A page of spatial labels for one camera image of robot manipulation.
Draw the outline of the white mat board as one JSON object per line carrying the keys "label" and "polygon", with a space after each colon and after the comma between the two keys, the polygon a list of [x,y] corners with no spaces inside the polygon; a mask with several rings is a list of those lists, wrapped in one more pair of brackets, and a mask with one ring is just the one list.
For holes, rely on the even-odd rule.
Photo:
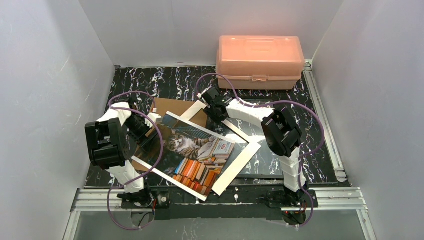
{"label": "white mat board", "polygon": [[218,196],[221,196],[226,191],[227,187],[234,181],[251,158],[253,158],[257,151],[261,148],[259,139],[256,136],[246,134],[229,120],[224,120],[222,123],[235,135],[237,135],[240,140],[244,140],[247,143],[247,146],[231,163],[227,163],[225,165],[223,173],[211,188],[211,190]]}

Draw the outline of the brown cardboard backing board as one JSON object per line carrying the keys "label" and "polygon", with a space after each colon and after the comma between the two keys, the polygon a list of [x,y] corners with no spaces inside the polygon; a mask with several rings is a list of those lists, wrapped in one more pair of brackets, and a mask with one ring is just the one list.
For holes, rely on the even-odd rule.
{"label": "brown cardboard backing board", "polygon": [[138,145],[131,164],[138,173],[147,172],[161,156],[156,169],[168,176],[183,175],[195,179],[197,173],[205,170],[205,164],[198,160],[198,153],[213,153],[217,138],[207,132],[207,115],[201,108],[194,115],[184,113],[194,106],[194,102],[166,98],[156,98],[157,114],[162,122],[147,134],[151,141],[143,147]]}

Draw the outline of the cat photo print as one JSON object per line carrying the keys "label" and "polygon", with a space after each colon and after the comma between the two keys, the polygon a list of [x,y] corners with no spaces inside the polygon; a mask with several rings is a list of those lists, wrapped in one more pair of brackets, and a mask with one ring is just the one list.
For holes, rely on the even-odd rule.
{"label": "cat photo print", "polygon": [[146,175],[146,183],[152,187],[183,186],[206,200],[231,158],[235,142],[169,111],[157,126],[162,136],[155,130],[149,134],[149,141],[135,153],[142,163],[134,162],[134,168],[144,173],[162,156]]}

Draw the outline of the black picture frame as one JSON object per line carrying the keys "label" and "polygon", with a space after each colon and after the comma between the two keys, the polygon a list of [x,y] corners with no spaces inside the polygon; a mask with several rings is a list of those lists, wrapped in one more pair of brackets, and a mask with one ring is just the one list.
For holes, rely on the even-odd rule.
{"label": "black picture frame", "polygon": [[238,118],[230,118],[228,121],[245,133],[251,142],[261,145],[236,179],[252,180],[257,184],[262,184],[263,181],[281,182],[284,176],[279,158],[269,149],[262,128]]}

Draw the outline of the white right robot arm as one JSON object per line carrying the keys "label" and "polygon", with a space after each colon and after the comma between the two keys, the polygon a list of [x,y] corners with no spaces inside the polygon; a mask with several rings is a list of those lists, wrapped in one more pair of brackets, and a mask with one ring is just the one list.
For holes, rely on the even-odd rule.
{"label": "white right robot arm", "polygon": [[307,189],[300,167],[302,131],[285,107],[254,105],[223,95],[214,87],[198,93],[197,97],[206,105],[204,112],[214,122],[237,119],[261,128],[268,148],[279,157],[284,186],[295,193]]}

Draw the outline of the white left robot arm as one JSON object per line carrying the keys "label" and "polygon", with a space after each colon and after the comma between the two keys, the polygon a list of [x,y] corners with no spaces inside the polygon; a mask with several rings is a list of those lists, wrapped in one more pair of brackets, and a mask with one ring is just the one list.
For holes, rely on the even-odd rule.
{"label": "white left robot arm", "polygon": [[84,128],[91,164],[111,174],[127,194],[139,193],[145,188],[144,179],[139,178],[130,161],[127,137],[138,144],[144,143],[154,124],[162,120],[156,108],[146,117],[136,110],[132,99],[114,103],[101,118]]}

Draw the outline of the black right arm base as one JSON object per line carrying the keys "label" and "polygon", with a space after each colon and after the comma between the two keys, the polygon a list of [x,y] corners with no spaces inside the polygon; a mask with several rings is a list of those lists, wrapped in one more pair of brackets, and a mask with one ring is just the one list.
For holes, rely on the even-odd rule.
{"label": "black right arm base", "polygon": [[314,190],[308,190],[305,194],[302,190],[292,192],[291,190],[267,191],[264,199],[266,205],[271,209],[282,210],[282,219],[289,226],[301,226],[307,222],[307,210],[319,206],[318,198]]}

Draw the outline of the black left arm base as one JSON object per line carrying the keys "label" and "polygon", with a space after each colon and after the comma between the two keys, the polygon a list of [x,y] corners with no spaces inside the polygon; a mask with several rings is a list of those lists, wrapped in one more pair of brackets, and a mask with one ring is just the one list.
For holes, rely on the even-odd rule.
{"label": "black left arm base", "polygon": [[170,207],[170,193],[168,191],[145,188],[135,193],[119,193],[123,209],[167,209]]}

